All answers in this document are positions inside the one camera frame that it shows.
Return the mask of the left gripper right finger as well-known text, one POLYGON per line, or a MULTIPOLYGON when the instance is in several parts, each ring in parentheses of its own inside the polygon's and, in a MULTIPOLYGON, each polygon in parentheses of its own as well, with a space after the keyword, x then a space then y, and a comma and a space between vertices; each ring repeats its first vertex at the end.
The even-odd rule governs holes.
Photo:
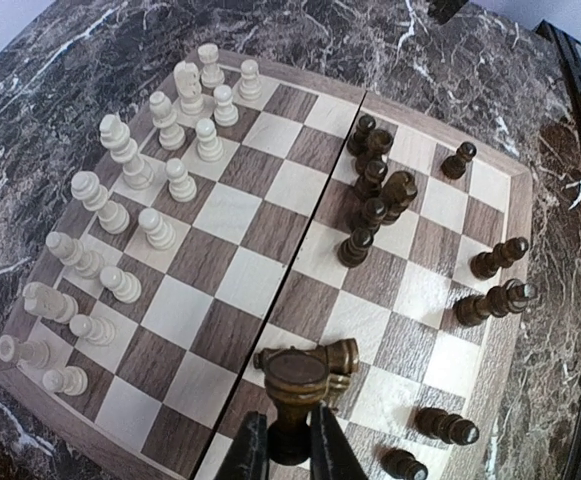
POLYGON ((335 415, 323 402, 311 412, 310 478, 364 479, 363 471, 335 415))

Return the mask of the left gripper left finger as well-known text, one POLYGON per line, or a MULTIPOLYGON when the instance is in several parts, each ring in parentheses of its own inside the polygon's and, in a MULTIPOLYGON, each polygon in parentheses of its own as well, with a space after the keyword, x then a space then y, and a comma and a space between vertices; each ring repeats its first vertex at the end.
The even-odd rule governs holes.
POLYGON ((267 417, 264 414, 246 413, 214 479, 269 479, 267 417))

